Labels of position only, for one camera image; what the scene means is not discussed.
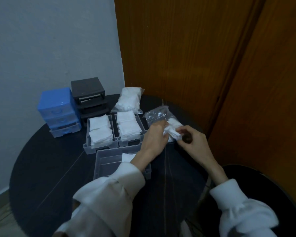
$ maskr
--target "shirt cuff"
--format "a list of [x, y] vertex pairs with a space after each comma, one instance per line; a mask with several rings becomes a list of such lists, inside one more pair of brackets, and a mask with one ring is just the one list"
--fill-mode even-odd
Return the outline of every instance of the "shirt cuff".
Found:
[[120, 166], [109, 178], [118, 180], [132, 200], [146, 183], [140, 170], [128, 162], [120, 163]]
[[235, 179], [230, 179], [216, 186], [210, 190], [210, 195], [213, 196], [218, 208], [222, 211], [248, 200], [248, 197], [241, 191]]

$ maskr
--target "left hand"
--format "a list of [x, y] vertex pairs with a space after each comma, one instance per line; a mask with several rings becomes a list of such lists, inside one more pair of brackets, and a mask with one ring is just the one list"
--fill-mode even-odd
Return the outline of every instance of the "left hand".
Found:
[[164, 128], [169, 125], [165, 120], [152, 124], [144, 136], [141, 149], [130, 163], [143, 171], [146, 166], [153, 161], [166, 146], [169, 134], [163, 135]]

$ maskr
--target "drawer handle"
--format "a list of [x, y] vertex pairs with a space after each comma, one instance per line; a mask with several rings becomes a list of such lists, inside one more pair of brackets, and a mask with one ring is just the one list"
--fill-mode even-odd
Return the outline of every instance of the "drawer handle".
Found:
[[62, 131], [63, 134], [67, 134], [67, 133], [69, 133], [69, 132], [70, 132], [70, 129], [63, 130], [63, 131]]
[[59, 109], [58, 111], [51, 111], [51, 113], [53, 113], [53, 114], [55, 114], [55, 115], [60, 114], [61, 112], [62, 112], [61, 109]]

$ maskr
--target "blue plastic drawer unit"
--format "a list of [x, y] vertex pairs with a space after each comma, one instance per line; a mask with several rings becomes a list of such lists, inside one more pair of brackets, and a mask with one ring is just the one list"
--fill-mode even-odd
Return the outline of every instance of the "blue plastic drawer unit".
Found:
[[75, 133], [79, 130], [81, 130], [81, 124], [77, 122], [77, 123], [72, 123], [66, 126], [50, 129], [50, 133], [54, 137], [60, 137], [68, 133]]
[[69, 87], [43, 91], [37, 109], [44, 120], [77, 113]]
[[79, 122], [77, 114], [72, 112], [69, 115], [59, 116], [55, 118], [45, 119], [46, 123], [48, 124], [49, 128], [56, 128], [59, 126], [68, 125], [74, 122]]

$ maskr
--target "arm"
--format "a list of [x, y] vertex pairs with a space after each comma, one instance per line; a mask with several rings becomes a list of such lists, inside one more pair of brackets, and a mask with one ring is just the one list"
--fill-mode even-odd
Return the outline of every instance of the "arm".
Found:
[[129, 236], [133, 199], [145, 185], [142, 171], [167, 144], [163, 136], [166, 121], [151, 125], [141, 150], [130, 162], [122, 162], [109, 177], [95, 179], [81, 187], [73, 196], [74, 211], [53, 237]]
[[206, 136], [190, 126], [176, 129], [180, 134], [189, 132], [192, 143], [182, 140], [178, 144], [208, 172], [216, 187], [210, 190], [219, 209], [222, 211], [219, 233], [227, 237], [231, 230], [236, 230], [246, 237], [276, 236], [270, 229], [278, 225], [274, 211], [266, 204], [249, 199], [239, 188], [235, 179], [229, 180], [223, 168], [214, 159], [208, 146]]

